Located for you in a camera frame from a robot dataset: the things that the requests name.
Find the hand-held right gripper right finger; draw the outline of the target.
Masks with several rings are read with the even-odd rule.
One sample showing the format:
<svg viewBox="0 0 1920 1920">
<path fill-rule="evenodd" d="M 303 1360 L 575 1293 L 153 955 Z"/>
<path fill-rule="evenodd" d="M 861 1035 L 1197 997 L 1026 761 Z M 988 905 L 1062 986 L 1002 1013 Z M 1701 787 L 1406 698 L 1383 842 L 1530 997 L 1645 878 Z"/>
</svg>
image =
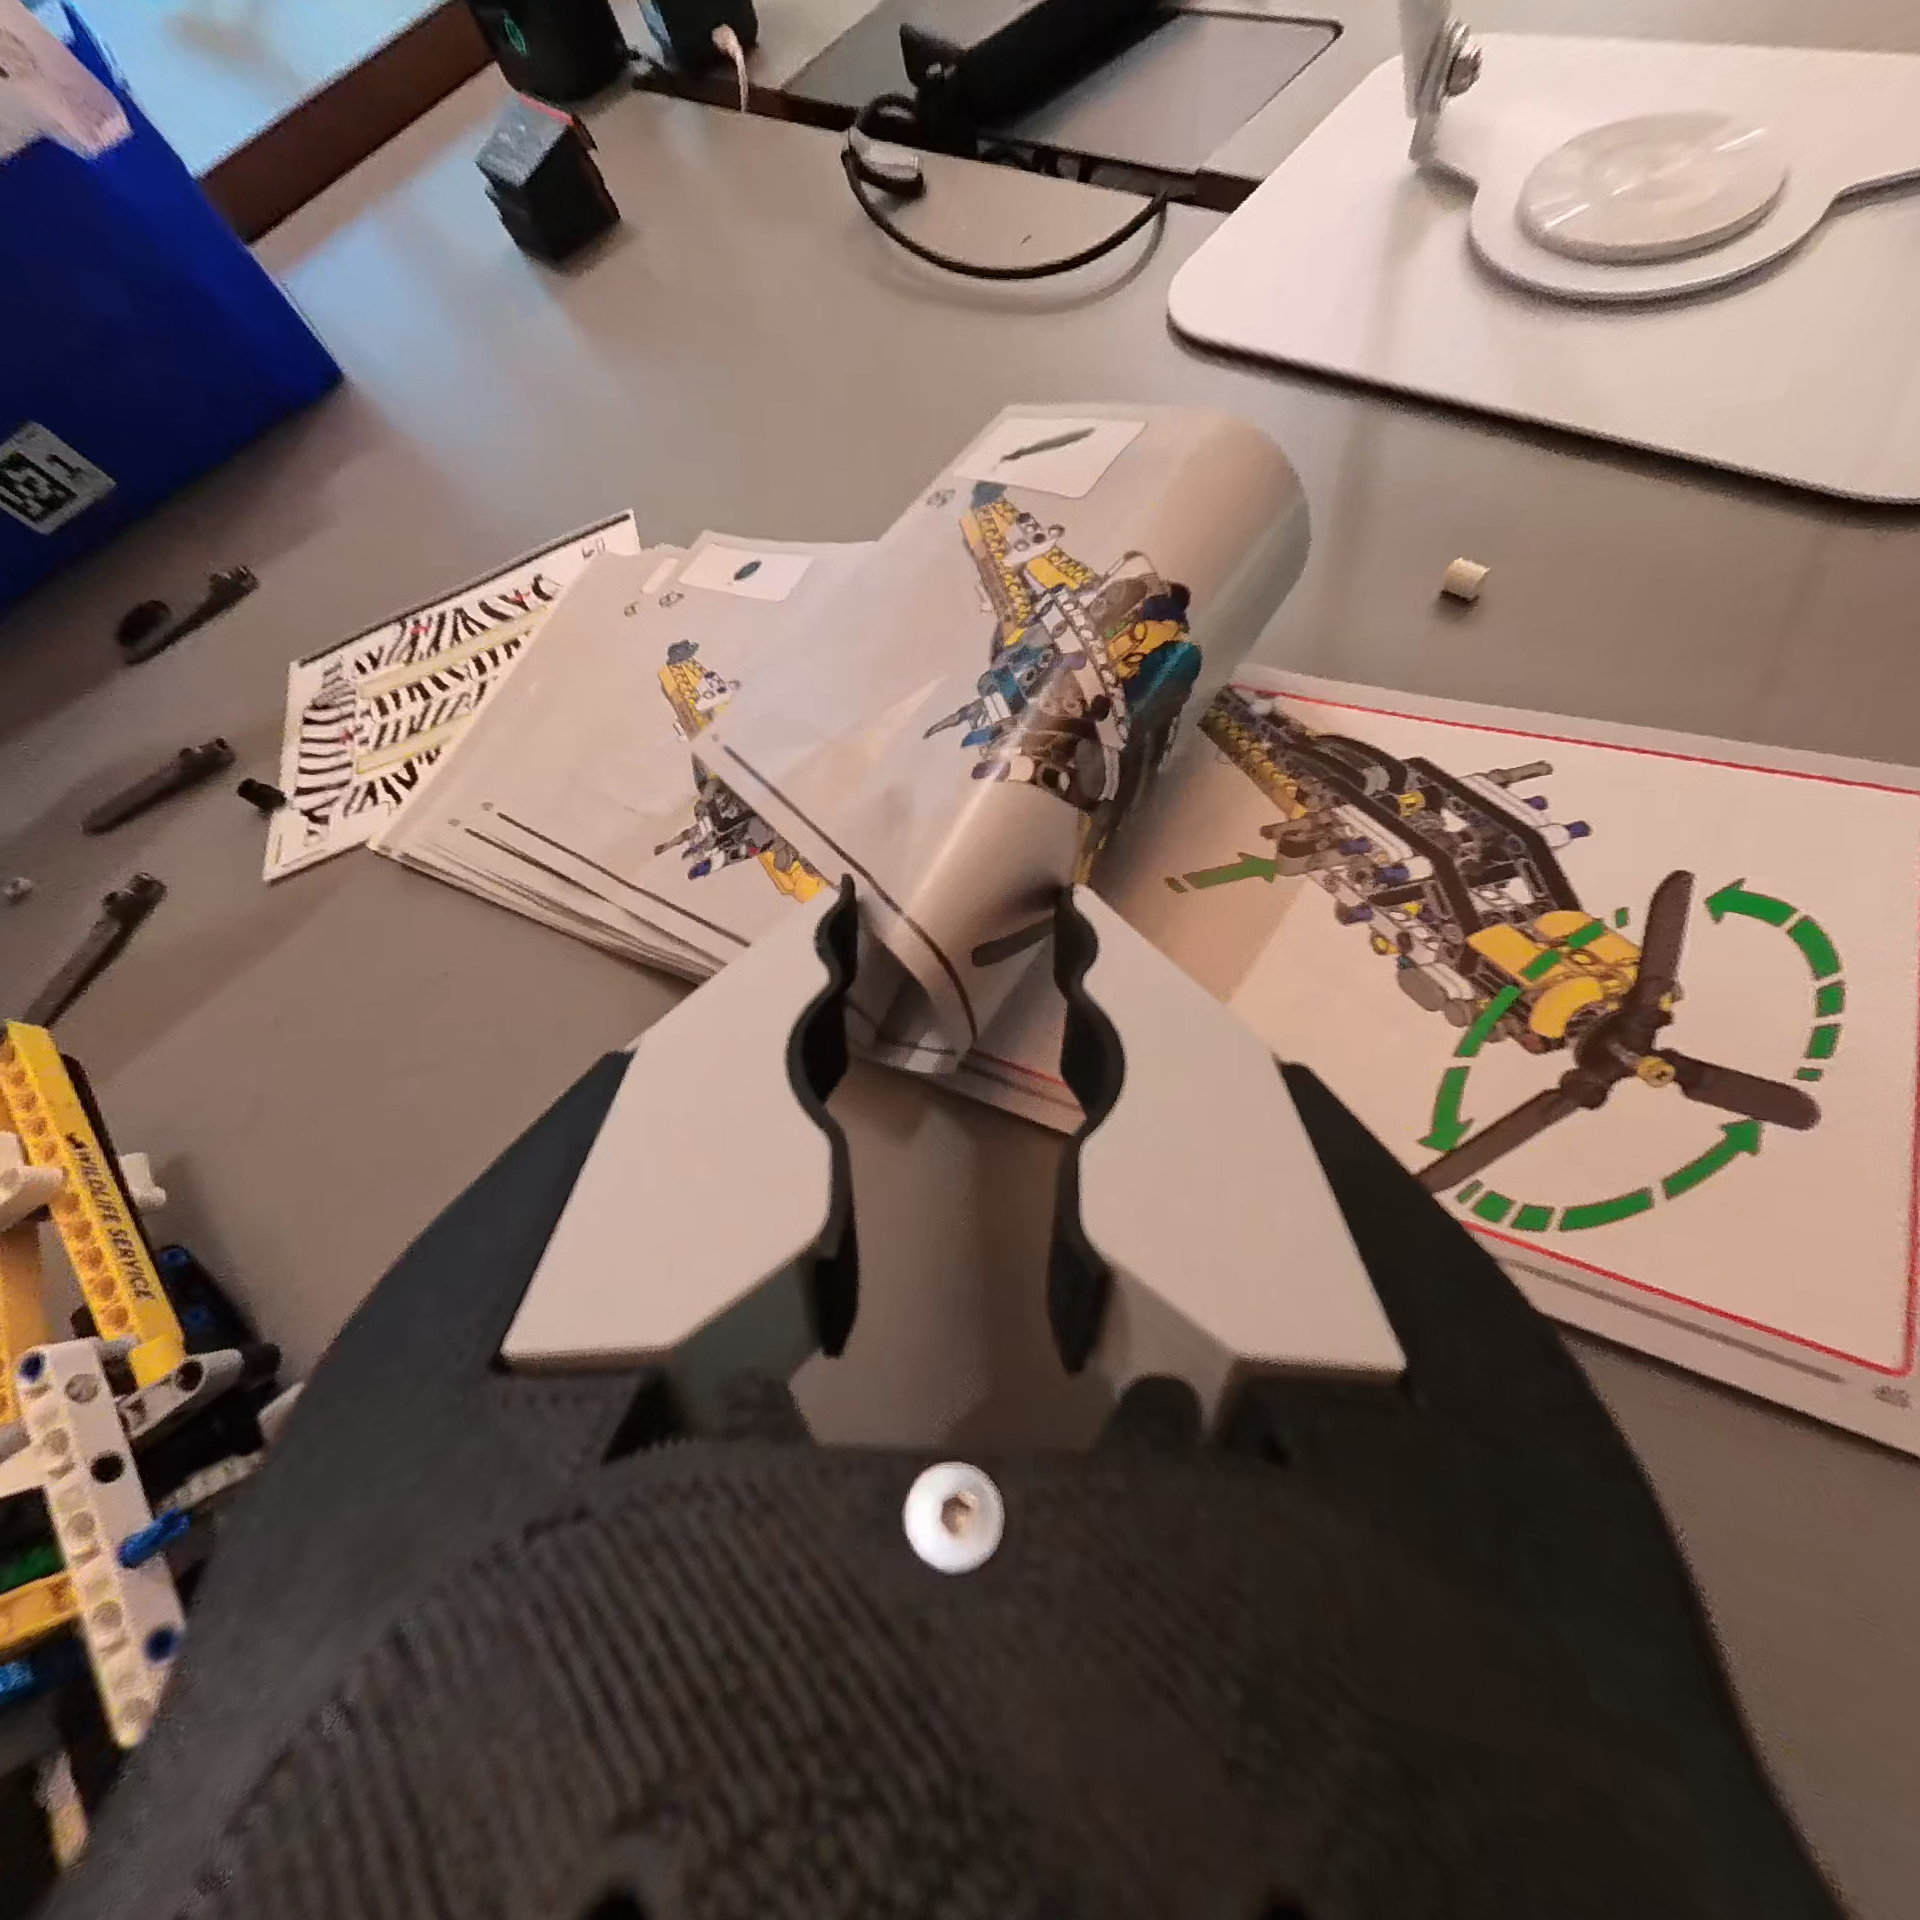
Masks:
<svg viewBox="0 0 1920 1920">
<path fill-rule="evenodd" d="M 1161 1376 L 1216 1427 L 1250 1382 L 1392 1386 L 1406 1353 L 1279 1060 L 1082 884 L 1052 934 L 1078 1106 L 1049 1336 L 1116 1397 Z"/>
</svg>

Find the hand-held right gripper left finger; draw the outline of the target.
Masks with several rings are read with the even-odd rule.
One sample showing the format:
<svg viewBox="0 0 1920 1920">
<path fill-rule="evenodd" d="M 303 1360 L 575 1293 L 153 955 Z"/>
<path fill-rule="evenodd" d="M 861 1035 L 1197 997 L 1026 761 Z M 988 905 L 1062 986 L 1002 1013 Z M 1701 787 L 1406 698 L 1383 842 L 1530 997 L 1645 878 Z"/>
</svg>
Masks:
<svg viewBox="0 0 1920 1920">
<path fill-rule="evenodd" d="M 856 941 L 844 880 L 639 1034 L 503 1336 L 508 1371 L 654 1369 L 697 1409 L 844 1353 L 856 1213 L 829 1099 Z"/>
</svg>

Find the lego instruction booklet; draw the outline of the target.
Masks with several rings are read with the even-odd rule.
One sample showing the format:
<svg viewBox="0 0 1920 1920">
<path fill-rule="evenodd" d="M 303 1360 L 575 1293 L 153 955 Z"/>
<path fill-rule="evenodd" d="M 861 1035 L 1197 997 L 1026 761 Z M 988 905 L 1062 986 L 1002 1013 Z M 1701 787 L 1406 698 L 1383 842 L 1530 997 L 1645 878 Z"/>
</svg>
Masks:
<svg viewBox="0 0 1920 1920">
<path fill-rule="evenodd" d="M 1064 1136 L 1082 883 L 1534 1304 L 1914 1454 L 1914 773 L 1254 662 L 1282 449 L 1001 412 L 871 545 L 577 563 L 373 842 L 701 979 L 849 880 L 880 1065 Z"/>
</svg>

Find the partly built lego model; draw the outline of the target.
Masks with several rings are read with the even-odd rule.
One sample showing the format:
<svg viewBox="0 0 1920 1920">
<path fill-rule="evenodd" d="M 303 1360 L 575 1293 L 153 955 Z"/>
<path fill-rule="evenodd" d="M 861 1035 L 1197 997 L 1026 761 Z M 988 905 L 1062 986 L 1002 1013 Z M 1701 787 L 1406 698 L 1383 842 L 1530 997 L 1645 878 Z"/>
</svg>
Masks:
<svg viewBox="0 0 1920 1920">
<path fill-rule="evenodd" d="M 36 1905 L 143 1742 L 212 1513 L 257 1470 L 278 1350 L 158 1246 L 164 1205 L 38 1024 L 2 1045 L 5 1915 Z"/>
</svg>

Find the long black lego axle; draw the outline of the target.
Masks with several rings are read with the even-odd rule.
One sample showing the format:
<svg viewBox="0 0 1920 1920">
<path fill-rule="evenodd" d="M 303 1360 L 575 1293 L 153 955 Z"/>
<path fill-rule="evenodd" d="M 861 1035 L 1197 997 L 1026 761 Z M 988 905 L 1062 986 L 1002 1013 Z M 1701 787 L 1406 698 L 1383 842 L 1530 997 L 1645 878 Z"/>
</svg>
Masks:
<svg viewBox="0 0 1920 1920">
<path fill-rule="evenodd" d="M 146 872 L 133 874 L 111 888 L 95 922 L 81 934 L 78 949 L 62 968 L 23 1004 L 12 1019 L 33 1026 L 55 1026 L 108 972 L 108 968 L 133 945 L 140 929 L 167 898 L 164 883 Z"/>
</svg>

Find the black lego axle piece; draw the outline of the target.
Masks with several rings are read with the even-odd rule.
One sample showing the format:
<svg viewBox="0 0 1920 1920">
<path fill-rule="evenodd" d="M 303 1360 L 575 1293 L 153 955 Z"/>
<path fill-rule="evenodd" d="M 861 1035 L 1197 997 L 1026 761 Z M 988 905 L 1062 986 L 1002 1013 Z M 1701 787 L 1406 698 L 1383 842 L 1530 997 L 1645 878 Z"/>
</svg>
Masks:
<svg viewBox="0 0 1920 1920">
<path fill-rule="evenodd" d="M 150 773 L 95 804 L 81 816 L 79 830 L 84 836 L 117 833 L 229 768 L 233 768 L 233 745 L 221 737 L 183 748 Z"/>
</svg>

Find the black lego connector piece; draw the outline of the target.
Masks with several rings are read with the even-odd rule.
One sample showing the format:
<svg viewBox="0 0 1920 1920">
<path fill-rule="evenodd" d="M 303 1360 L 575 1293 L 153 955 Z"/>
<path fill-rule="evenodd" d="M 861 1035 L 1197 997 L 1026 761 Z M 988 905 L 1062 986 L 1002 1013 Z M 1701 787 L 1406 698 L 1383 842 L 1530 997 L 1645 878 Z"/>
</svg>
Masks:
<svg viewBox="0 0 1920 1920">
<path fill-rule="evenodd" d="M 122 665 L 143 665 L 176 646 L 183 638 L 198 634 L 223 618 L 252 593 L 257 578 L 252 568 L 220 568 L 209 572 L 198 597 L 176 610 L 162 600 L 143 600 L 120 616 L 114 628 L 114 646 Z"/>
</svg>

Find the zebra striped sticker sheet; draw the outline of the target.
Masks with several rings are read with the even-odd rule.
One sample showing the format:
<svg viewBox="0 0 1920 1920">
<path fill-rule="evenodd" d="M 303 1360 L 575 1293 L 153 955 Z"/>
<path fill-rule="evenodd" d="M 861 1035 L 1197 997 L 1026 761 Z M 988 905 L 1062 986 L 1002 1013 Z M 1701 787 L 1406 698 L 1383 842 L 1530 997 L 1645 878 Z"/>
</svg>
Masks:
<svg viewBox="0 0 1920 1920">
<path fill-rule="evenodd" d="M 287 880 L 370 844 L 460 742 L 586 565 L 639 550 L 632 514 L 620 512 L 292 661 L 280 804 L 261 878 Z"/>
</svg>

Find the silver monitor stand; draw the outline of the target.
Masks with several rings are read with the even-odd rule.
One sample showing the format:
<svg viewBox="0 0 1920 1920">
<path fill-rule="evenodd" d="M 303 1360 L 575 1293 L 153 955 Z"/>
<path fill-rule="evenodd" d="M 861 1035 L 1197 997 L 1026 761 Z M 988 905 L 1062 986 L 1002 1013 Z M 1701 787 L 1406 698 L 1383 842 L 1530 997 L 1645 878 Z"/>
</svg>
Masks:
<svg viewBox="0 0 1920 1920">
<path fill-rule="evenodd" d="M 1193 253 L 1194 346 L 1914 507 L 1914 52 L 1479 37 L 1383 59 Z"/>
</svg>

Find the blue plastic bin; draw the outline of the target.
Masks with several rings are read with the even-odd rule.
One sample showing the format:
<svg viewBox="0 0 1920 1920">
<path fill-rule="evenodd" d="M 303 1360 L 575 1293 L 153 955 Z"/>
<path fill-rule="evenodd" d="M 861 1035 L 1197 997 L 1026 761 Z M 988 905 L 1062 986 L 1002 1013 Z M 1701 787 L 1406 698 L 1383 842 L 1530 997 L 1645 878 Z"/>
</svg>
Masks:
<svg viewBox="0 0 1920 1920">
<path fill-rule="evenodd" d="M 342 381 L 76 9 L 33 13 L 129 137 L 2 164 L 5 609 Z"/>
</svg>

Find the black battery cube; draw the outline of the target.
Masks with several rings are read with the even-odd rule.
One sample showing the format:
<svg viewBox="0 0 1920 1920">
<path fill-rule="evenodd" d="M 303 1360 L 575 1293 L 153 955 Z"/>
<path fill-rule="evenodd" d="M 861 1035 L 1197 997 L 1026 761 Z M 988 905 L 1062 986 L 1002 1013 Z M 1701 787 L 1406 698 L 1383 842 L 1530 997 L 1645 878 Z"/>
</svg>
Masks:
<svg viewBox="0 0 1920 1920">
<path fill-rule="evenodd" d="M 513 248 L 545 268 L 566 265 L 620 227 L 591 134 L 548 104 L 509 93 L 474 170 Z"/>
<path fill-rule="evenodd" d="M 632 64 L 610 3 L 463 3 L 505 82 L 545 105 L 582 105 Z"/>
<path fill-rule="evenodd" d="M 758 44 L 754 3 L 637 3 L 637 9 L 655 49 L 687 74 L 741 67 Z"/>
</svg>

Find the white paper bags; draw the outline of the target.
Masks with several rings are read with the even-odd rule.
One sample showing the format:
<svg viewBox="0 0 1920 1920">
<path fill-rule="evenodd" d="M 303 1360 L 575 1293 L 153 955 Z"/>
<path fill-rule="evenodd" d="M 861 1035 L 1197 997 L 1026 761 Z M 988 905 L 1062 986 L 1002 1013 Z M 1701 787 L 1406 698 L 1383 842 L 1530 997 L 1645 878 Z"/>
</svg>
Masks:
<svg viewBox="0 0 1920 1920">
<path fill-rule="evenodd" d="M 129 137 L 109 85 L 20 3 L 2 5 L 2 161 L 36 141 L 93 157 Z"/>
</svg>

